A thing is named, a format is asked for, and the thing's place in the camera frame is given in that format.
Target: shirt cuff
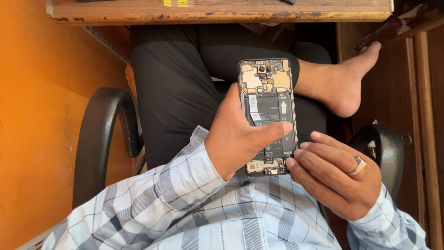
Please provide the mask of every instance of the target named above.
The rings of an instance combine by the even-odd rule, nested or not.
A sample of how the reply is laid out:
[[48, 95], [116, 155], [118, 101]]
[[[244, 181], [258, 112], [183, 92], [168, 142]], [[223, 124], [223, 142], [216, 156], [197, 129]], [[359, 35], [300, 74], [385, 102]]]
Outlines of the shirt cuff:
[[165, 165], [158, 177], [160, 198], [180, 211], [204, 202], [226, 183], [211, 163], [204, 143]]
[[359, 220], [349, 222], [366, 232], [382, 232], [392, 225], [393, 216], [395, 215], [397, 215], [397, 212], [393, 206], [392, 198], [387, 188], [382, 184], [376, 204], [367, 215]]

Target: chair armrest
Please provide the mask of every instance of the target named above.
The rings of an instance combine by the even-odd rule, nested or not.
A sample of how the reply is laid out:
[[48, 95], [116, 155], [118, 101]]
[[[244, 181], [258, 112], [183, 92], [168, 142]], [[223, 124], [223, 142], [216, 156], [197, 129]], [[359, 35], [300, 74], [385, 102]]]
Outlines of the chair armrest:
[[117, 115], [122, 125], [127, 155], [135, 158], [143, 147], [130, 94], [123, 89], [99, 88], [88, 102], [80, 127], [75, 156], [73, 209], [105, 188], [108, 156]]
[[387, 187], [392, 200], [396, 201], [404, 169], [404, 144], [401, 136], [389, 128], [371, 124], [359, 130], [349, 145], [363, 152], [371, 141], [376, 144], [375, 162], [381, 169], [382, 183]]

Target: ring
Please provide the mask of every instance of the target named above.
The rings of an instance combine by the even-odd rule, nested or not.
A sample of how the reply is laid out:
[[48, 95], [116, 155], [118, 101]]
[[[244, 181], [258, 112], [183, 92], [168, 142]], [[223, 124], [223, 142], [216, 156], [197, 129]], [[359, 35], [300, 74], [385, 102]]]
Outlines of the ring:
[[353, 170], [352, 172], [346, 173], [349, 176], [358, 174], [367, 165], [367, 163], [365, 163], [365, 161], [359, 156], [355, 156], [355, 160], [356, 160], [357, 166], [356, 166], [355, 170]]

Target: bare foot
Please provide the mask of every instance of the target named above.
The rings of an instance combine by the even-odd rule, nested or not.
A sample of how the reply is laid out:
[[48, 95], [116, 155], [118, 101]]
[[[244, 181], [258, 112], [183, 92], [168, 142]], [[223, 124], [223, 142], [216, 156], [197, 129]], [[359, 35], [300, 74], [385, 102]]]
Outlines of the bare foot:
[[137, 98], [136, 82], [134, 80], [134, 72], [131, 64], [128, 64], [125, 68], [125, 78], [128, 81], [128, 86], [130, 86], [131, 92], [133, 93], [134, 97]]
[[326, 105], [340, 117], [352, 116], [361, 104], [362, 77], [378, 60], [381, 43], [374, 42], [358, 56], [337, 65], [299, 60], [300, 74], [294, 92]]

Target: white arrow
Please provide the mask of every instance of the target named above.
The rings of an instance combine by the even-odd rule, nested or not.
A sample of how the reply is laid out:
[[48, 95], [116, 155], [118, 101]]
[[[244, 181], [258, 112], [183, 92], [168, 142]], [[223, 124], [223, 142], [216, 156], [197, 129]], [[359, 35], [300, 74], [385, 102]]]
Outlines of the white arrow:
[[282, 107], [282, 114], [286, 114], [287, 113], [287, 104], [285, 104], [284, 101], [282, 102], [281, 107]]

